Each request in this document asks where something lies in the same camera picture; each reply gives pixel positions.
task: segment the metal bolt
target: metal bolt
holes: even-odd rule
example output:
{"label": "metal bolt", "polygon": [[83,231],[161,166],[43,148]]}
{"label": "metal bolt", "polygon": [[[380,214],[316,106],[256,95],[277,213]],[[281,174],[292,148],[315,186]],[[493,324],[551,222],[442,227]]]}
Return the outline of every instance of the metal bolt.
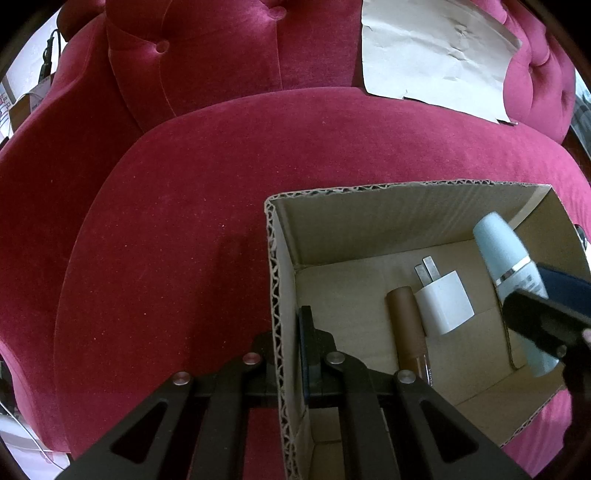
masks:
{"label": "metal bolt", "polygon": [[566,345],[560,345],[557,349],[556,349],[556,356],[558,358],[562,358],[563,356],[566,355]]}
{"label": "metal bolt", "polygon": [[179,387],[188,384],[190,380],[191,374],[187,372],[176,372],[173,375],[173,384],[178,385]]}
{"label": "metal bolt", "polygon": [[245,365],[258,365],[261,363],[261,356],[256,352],[249,352],[242,357],[242,361]]}
{"label": "metal bolt", "polygon": [[411,384],[417,379],[417,376],[410,370],[401,370],[396,375],[400,383]]}
{"label": "metal bolt", "polygon": [[327,353],[326,361],[331,365],[340,365],[345,361],[345,356],[341,352]]}

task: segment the cardboard box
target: cardboard box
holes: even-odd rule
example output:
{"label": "cardboard box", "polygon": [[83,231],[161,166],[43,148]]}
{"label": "cardboard box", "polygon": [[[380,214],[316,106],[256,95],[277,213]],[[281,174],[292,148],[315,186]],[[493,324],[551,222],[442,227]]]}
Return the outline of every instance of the cardboard box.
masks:
{"label": "cardboard box", "polygon": [[431,255],[456,270],[475,316],[428,338],[434,388],[499,445],[562,385],[561,368],[534,378],[472,236],[499,212],[536,262],[591,280],[576,231],[549,185],[458,180],[283,193],[265,204],[280,421],[288,478],[344,479],[336,409],[309,411],[301,394],[296,311],[369,368],[398,369],[386,293],[420,287],[414,266]]}
{"label": "cardboard box", "polygon": [[25,93],[8,111],[10,115],[10,124],[12,131],[16,132],[24,121],[41,104],[41,101],[49,93],[49,88],[53,82],[54,73],[35,85],[30,92]]}

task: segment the sofa button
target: sofa button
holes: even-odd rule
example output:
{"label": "sofa button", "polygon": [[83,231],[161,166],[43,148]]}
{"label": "sofa button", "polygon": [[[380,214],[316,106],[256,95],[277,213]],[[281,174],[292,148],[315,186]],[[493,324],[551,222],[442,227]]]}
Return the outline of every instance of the sofa button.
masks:
{"label": "sofa button", "polygon": [[168,43],[168,40],[160,40],[157,44],[156,44],[156,51],[158,53],[164,53],[165,51],[168,50],[168,46],[170,44]]}
{"label": "sofa button", "polygon": [[273,7],[269,9],[268,15],[273,20],[281,20],[287,15],[287,10],[284,7]]}

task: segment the corrugated cardboard edge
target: corrugated cardboard edge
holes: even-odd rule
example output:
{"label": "corrugated cardboard edge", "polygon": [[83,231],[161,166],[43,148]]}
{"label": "corrugated cardboard edge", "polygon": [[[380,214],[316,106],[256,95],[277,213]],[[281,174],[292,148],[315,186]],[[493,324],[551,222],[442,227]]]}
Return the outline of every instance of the corrugated cardboard edge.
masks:
{"label": "corrugated cardboard edge", "polygon": [[503,448],[505,445],[507,445],[511,440],[513,440],[515,437],[517,437],[521,432],[523,432],[525,430],[525,428],[534,421],[534,419],[538,416],[538,414],[544,410],[544,407],[550,403],[554,397],[558,394],[558,392],[563,391],[566,387],[564,385],[561,385],[558,387],[558,389],[556,389],[556,391],[552,394],[552,396],[546,400],[540,408],[538,408],[535,412],[532,413],[531,417],[529,417],[522,425],[521,427],[519,427],[516,431],[513,432],[513,435],[511,435],[511,437],[506,441],[503,442],[501,444],[501,448]]}
{"label": "corrugated cardboard edge", "polygon": [[[435,180],[435,181],[414,181],[406,182],[405,185],[522,185],[532,186],[531,183],[514,182],[514,181],[493,181],[493,180],[469,180],[469,179],[457,179],[457,180]],[[316,189],[316,190],[300,190],[294,192],[279,193],[269,197],[265,201],[265,215],[267,217],[267,247],[268,247],[268,258],[269,258],[269,276],[270,276],[270,287],[271,287],[271,319],[272,319],[272,332],[273,332],[273,350],[275,355],[275,372],[277,375],[277,396],[278,396],[278,411],[279,421],[281,427],[281,440],[283,446],[284,456],[284,467],[285,477],[288,480],[301,480],[302,476],[298,471],[298,465],[296,461],[296,441],[295,433],[291,431],[291,424],[289,415],[287,413],[287,406],[285,403],[285,377],[284,377],[284,358],[283,350],[281,345],[281,318],[279,311],[279,269],[277,260],[277,239],[275,237],[275,226],[273,224],[273,214],[275,213],[275,205],[273,201],[278,199],[296,198],[296,197],[313,197],[313,196],[325,196],[342,193],[353,193],[353,192],[368,192],[372,190],[384,190],[395,186],[400,186],[401,183],[384,183],[384,184],[372,184],[362,185],[355,187],[334,187],[329,189]],[[539,413],[544,406],[540,407],[514,434],[507,440],[509,442],[514,438],[522,429],[531,423],[533,418]]]}

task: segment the silver band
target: silver band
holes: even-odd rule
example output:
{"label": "silver band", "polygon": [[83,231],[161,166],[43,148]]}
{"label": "silver band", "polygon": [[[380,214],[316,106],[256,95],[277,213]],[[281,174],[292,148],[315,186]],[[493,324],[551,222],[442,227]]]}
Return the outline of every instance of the silver band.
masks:
{"label": "silver band", "polygon": [[513,265],[509,270],[501,275],[501,277],[495,280],[495,285],[498,287],[503,283],[507,278],[513,275],[515,272],[521,270],[524,266],[531,262],[530,256],[527,255],[526,257],[519,260],[515,265]]}

